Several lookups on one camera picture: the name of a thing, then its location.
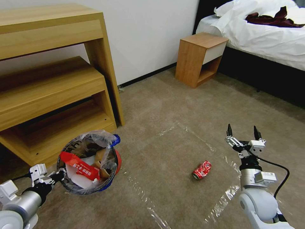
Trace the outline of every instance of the crushed soda can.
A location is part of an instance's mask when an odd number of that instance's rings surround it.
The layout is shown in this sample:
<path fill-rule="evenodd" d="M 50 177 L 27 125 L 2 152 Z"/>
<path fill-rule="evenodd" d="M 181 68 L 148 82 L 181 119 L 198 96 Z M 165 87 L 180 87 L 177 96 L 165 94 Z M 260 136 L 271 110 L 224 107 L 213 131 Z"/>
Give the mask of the crushed soda can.
<path fill-rule="evenodd" d="M 211 166 L 212 165 L 209 161 L 200 163 L 200 165 L 193 171 L 192 176 L 196 180 L 201 180 L 210 172 Z"/>

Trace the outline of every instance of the beige carpet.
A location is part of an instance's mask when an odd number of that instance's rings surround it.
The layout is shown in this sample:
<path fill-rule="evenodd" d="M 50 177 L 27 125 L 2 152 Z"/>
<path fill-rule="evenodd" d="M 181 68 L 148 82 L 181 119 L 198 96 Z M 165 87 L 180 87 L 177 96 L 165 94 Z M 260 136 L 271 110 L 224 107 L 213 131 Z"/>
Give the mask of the beige carpet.
<path fill-rule="evenodd" d="M 261 157 L 290 169 L 279 205 L 289 223 L 302 228 L 305 111 L 222 74 L 191 89 L 175 80 L 174 71 L 120 94 L 126 125 L 115 133 L 122 139 L 116 148 L 123 164 L 111 187 L 77 196 L 57 184 L 39 209 L 37 229 L 251 228 L 238 203 L 240 160 L 224 140 L 228 123 L 240 140 L 253 139 L 256 125 L 267 140 Z M 204 160 L 211 162 L 211 172 L 195 181 L 191 172 Z M 279 181 L 285 176 L 280 168 L 260 165 Z M 27 169 L 11 153 L 1 157 L 1 181 Z M 16 184 L 23 190 L 30 181 Z"/>

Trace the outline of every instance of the clear plastic tape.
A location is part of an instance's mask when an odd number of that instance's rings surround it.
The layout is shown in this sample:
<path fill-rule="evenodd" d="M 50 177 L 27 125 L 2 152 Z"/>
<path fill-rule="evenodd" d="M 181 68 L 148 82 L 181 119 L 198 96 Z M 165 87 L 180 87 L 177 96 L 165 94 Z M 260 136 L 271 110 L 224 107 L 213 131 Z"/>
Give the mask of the clear plastic tape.
<path fill-rule="evenodd" d="M 123 171 L 123 174 L 128 176 L 128 181 L 132 184 L 132 187 L 136 194 L 141 198 L 141 201 L 145 204 L 145 207 L 147 208 L 149 214 L 151 217 L 155 220 L 155 222 L 158 224 L 158 226 L 161 229 L 171 229 L 166 220 L 162 219 L 155 211 L 155 205 L 152 202 L 152 200 L 148 197 L 145 190 L 143 190 L 139 184 L 139 182 L 136 180 L 135 177 L 132 177 L 128 175 L 127 171 Z"/>
<path fill-rule="evenodd" d="M 193 132 L 192 130 L 190 130 L 187 126 L 184 126 L 182 124 L 180 124 L 179 122 L 177 123 L 177 126 L 182 128 L 183 130 L 185 130 L 186 132 L 189 132 L 190 134 L 194 135 L 196 138 L 198 138 L 199 140 L 201 140 L 202 142 L 204 142 L 206 144 L 207 147 L 209 147 L 211 152 L 216 152 L 217 149 L 214 148 L 213 146 L 211 146 L 209 143 L 207 143 L 204 139 L 200 138 L 200 136 L 198 136 L 195 132 Z M 161 131 L 161 133 L 159 133 L 159 136 L 164 135 L 166 132 L 174 129 L 175 126 L 172 126 L 171 128 L 165 129 L 163 131 Z M 220 156 L 224 159 L 224 161 L 231 167 L 233 168 L 237 175 L 238 180 L 240 180 L 241 177 L 241 172 L 238 168 L 238 165 L 234 162 L 228 161 L 227 156 L 223 155 L 222 153 L 220 154 Z M 233 185 L 230 186 L 225 192 L 224 194 L 220 197 L 220 199 L 218 200 L 218 202 L 215 204 L 214 208 L 211 210 L 211 212 L 209 213 L 209 215 L 207 217 L 205 217 L 205 223 L 208 224 L 210 222 L 214 222 L 216 224 L 216 219 L 218 217 L 220 217 L 220 215 L 222 214 L 222 212 L 225 210 L 226 206 L 229 204 L 229 202 L 234 198 L 235 194 L 237 193 L 237 191 L 240 189 L 239 185 Z M 168 224 L 166 223 L 166 221 L 163 221 L 154 211 L 152 211 L 154 214 L 152 214 L 153 217 L 156 217 L 155 220 L 158 223 L 158 225 L 160 226 L 160 228 L 170 228 L 168 226 Z"/>
<path fill-rule="evenodd" d="M 211 220 L 216 223 L 216 218 L 220 217 L 226 206 L 229 204 L 229 201 L 233 199 L 237 191 L 240 189 L 238 185 L 230 186 L 225 193 L 220 197 L 218 203 L 211 210 L 209 215 L 205 218 L 205 223 L 211 222 Z"/>

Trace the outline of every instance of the wooden desk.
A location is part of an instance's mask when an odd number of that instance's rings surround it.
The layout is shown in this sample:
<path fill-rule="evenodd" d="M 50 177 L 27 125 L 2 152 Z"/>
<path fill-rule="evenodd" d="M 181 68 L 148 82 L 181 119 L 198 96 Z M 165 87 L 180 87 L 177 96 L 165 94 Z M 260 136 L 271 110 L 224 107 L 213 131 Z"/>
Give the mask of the wooden desk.
<path fill-rule="evenodd" d="M 29 165 L 56 162 L 84 131 L 125 122 L 102 12 L 77 4 L 0 10 L 0 61 L 80 43 L 91 66 L 76 57 L 0 76 L 0 142 Z M 76 110 L 20 125 L 88 96 Z"/>

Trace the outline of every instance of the white pillow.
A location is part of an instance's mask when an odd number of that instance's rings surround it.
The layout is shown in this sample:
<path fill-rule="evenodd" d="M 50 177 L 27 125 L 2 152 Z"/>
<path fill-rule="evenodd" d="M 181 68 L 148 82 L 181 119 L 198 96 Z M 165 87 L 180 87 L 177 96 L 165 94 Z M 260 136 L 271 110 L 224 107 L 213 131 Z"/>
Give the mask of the white pillow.
<path fill-rule="evenodd" d="M 214 13 L 216 14 L 216 16 L 221 17 L 223 16 L 225 13 L 227 13 L 229 10 L 231 10 L 234 6 L 234 1 L 230 1 L 227 2 L 225 4 L 223 4 L 222 6 L 218 7 L 216 9 L 214 9 Z"/>

